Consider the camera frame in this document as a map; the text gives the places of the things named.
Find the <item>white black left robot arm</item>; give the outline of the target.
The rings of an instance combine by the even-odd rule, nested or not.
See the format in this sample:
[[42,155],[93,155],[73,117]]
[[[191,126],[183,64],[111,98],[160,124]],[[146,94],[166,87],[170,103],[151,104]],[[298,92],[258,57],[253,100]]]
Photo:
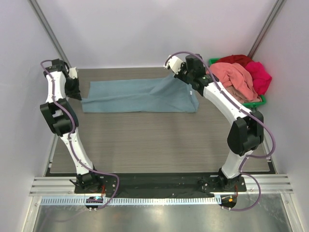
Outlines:
[[97,193],[102,189],[102,180],[95,173],[95,167],[82,145],[76,113],[68,99],[81,101],[79,79],[76,68],[70,68],[60,59],[51,60],[51,66],[41,67],[48,83],[46,102],[40,105],[40,111],[51,132],[65,144],[76,169],[76,181],[71,181],[80,191]]

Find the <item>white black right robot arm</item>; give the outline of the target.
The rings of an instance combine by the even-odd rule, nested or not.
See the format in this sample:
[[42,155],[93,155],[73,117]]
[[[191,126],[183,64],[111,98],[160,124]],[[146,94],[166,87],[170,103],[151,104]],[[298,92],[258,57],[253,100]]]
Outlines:
[[221,190],[234,190],[240,180],[245,159],[263,142],[263,115],[244,108],[232,97],[217,77],[206,71],[200,55],[187,55],[185,61],[172,56],[165,67],[172,70],[175,78],[190,84],[193,90],[213,103],[230,123],[227,137],[229,153],[218,171],[217,181]]

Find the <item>light blue t shirt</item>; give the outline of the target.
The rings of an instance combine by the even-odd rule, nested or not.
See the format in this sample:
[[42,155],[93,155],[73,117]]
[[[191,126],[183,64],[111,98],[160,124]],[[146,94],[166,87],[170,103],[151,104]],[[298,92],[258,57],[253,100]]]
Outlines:
[[87,98],[85,113],[195,113],[199,107],[192,87],[172,74],[164,78],[95,81]]

